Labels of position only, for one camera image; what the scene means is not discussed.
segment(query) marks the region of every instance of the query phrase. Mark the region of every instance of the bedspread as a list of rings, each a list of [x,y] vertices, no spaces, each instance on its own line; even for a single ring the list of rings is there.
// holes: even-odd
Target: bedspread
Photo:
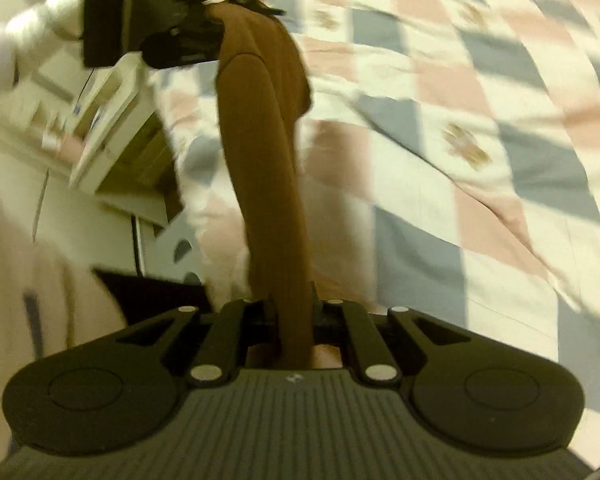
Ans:
[[[266,1],[312,85],[297,142],[321,297],[407,305],[560,362],[586,393],[571,446],[598,466],[600,0]],[[248,251],[215,76],[155,87],[222,305],[248,295]]]

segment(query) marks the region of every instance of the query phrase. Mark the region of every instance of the metal pin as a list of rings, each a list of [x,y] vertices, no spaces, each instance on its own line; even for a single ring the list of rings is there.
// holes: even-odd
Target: metal pin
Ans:
[[[398,370],[389,365],[371,365],[365,375],[373,381],[390,381],[398,375]]]
[[[216,365],[199,365],[192,368],[190,374],[197,381],[215,381],[222,377],[222,368]]]

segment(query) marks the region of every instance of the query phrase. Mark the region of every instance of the brown garment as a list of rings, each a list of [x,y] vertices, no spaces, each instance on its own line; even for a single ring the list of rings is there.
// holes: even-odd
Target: brown garment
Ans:
[[[310,365],[312,288],[294,130],[311,105],[298,50],[276,19],[227,2],[208,9],[224,23],[218,115],[224,157],[245,222],[254,298],[276,305],[279,365]]]

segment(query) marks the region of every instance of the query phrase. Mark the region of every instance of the checkered bedsheet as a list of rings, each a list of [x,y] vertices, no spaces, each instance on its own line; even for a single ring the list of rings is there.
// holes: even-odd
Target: checkered bedsheet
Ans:
[[[600,0],[266,0],[300,47],[322,296],[406,304],[556,360],[600,464]],[[217,304],[247,294],[208,63],[157,75]]]

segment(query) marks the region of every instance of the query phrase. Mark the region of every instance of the brown sleeve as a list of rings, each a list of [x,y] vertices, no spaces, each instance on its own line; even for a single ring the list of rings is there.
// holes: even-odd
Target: brown sleeve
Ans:
[[[271,77],[253,54],[235,56],[218,76],[224,156],[244,216],[254,297],[271,296],[282,366],[310,364],[312,292],[304,213]]]

